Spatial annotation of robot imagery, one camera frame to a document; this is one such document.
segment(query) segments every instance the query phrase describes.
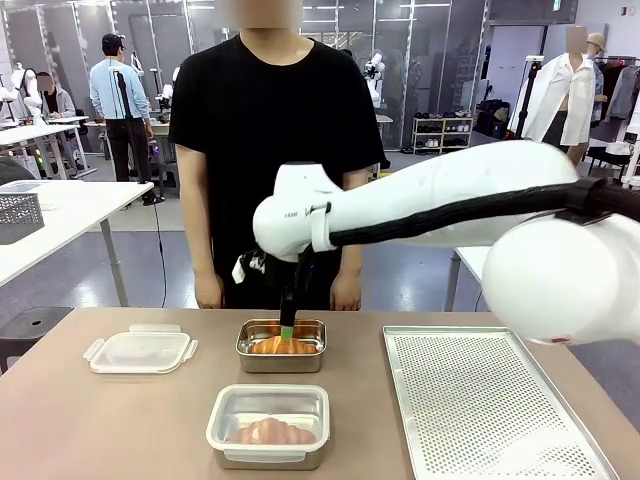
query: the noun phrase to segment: bread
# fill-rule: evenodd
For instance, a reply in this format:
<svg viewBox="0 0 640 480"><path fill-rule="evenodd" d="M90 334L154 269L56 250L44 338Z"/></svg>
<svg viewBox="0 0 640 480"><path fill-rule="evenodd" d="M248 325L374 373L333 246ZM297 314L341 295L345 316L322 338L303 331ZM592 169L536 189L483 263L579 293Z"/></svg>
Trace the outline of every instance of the bread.
<svg viewBox="0 0 640 480"><path fill-rule="evenodd" d="M275 418L265 418L241 428L229 439L243 445L308 445L316 442L313 433Z"/></svg>
<svg viewBox="0 0 640 480"><path fill-rule="evenodd" d="M318 353L316 347L309 343L301 342L292 338L291 340L284 340L280 335L277 337L271 337L267 340L263 340L249 348L249 353L252 354L313 354Z"/></svg>

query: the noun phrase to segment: baking tray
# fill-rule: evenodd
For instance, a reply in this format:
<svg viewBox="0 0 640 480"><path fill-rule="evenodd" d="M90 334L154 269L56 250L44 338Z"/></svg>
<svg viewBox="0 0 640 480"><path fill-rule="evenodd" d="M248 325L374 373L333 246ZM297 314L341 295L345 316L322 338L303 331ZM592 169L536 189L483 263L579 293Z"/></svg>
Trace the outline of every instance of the baking tray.
<svg viewBox="0 0 640 480"><path fill-rule="evenodd" d="M507 328L384 327L417 479L619 480Z"/></svg>
<svg viewBox="0 0 640 480"><path fill-rule="evenodd" d="M277 319L249 320L240 329L236 352L242 370L248 373L315 373L322 368L322 357L327 348L327 329L320 320L296 320L293 338L316 347L313 354L265 355L251 354L249 348L256 343L280 335Z"/></svg>
<svg viewBox="0 0 640 480"><path fill-rule="evenodd" d="M311 444L239 444L233 435L253 422L273 418L315 436ZM329 396L314 385L229 385L218 394L206 438L222 468L313 470L329 441Z"/></svg>

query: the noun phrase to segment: man in blue shirt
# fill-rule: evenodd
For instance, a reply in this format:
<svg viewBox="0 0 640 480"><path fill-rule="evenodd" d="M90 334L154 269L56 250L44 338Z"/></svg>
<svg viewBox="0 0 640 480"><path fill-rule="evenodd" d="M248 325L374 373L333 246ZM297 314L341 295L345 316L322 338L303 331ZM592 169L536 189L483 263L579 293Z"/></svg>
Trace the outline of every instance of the man in blue shirt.
<svg viewBox="0 0 640 480"><path fill-rule="evenodd" d="M97 63L89 77L91 103L99 118L104 118L107 125L107 136L111 144L113 162L118 182L129 181L129 145L137 152L140 159L138 175L146 182L151 181L151 166L149 164L148 139L153 137L151 121L149 119L149 102L142 88L140 78L135 70L124 61L124 45L122 37L108 33L102 37L102 52L105 59ZM126 92L129 108L133 116L133 136L129 135L125 123L124 101L118 87L117 69L127 85ZM153 205L164 201L156 197L153 190L143 195L145 205Z"/></svg>

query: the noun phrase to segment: gray basket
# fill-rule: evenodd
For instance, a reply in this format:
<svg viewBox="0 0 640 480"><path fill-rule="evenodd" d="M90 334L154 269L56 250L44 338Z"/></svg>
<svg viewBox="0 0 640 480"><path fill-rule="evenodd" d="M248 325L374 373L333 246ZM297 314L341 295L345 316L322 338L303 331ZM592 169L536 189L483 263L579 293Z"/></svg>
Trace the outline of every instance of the gray basket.
<svg viewBox="0 0 640 480"><path fill-rule="evenodd" d="M44 227L36 193L0 193L0 245L10 245Z"/></svg>

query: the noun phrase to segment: person's hand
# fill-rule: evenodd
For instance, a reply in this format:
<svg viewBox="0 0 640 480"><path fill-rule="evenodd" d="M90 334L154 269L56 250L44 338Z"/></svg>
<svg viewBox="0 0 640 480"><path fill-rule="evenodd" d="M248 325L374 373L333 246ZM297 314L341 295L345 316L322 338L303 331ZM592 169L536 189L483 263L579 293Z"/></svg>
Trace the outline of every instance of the person's hand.
<svg viewBox="0 0 640 480"><path fill-rule="evenodd" d="M224 283L215 273L196 274L195 290L198 307L219 309L224 307Z"/></svg>
<svg viewBox="0 0 640 480"><path fill-rule="evenodd" d="M338 273L331 286L331 310L357 311L362 301L362 281L359 272Z"/></svg>

